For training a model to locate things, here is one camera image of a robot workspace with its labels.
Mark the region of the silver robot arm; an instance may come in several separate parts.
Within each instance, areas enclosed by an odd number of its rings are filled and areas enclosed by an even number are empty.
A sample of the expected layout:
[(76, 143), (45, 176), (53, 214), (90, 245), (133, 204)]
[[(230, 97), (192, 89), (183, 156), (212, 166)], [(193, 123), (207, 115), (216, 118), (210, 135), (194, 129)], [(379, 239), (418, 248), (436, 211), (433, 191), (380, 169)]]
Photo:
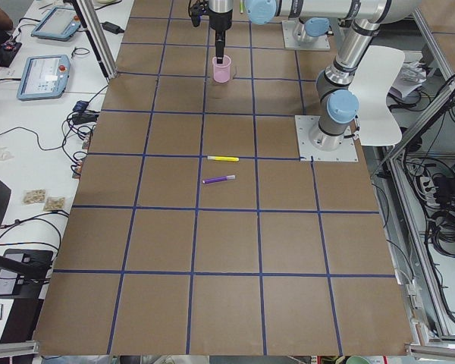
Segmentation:
[(405, 55), (371, 41), (382, 24), (413, 13), (418, 1), (247, 1), (244, 6), (249, 20), (258, 25), (277, 16), (350, 20), (337, 55), (316, 81), (321, 116), (309, 132), (315, 148), (337, 149), (354, 120), (359, 122), (363, 146), (394, 146), (401, 141), (400, 127), (386, 98)]
[(215, 31), (215, 59), (224, 61), (226, 32), (232, 26), (233, 0), (208, 0), (209, 26)]

